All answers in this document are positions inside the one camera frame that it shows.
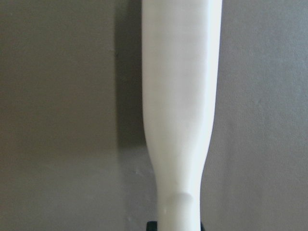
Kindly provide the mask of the white handled black brush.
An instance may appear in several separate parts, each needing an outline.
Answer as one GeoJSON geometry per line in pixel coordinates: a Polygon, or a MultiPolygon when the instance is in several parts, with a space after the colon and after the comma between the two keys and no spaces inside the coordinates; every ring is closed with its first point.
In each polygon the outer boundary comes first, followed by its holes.
{"type": "Polygon", "coordinates": [[[222,1],[142,2],[142,106],[157,229],[199,231],[213,129],[222,1]]]}

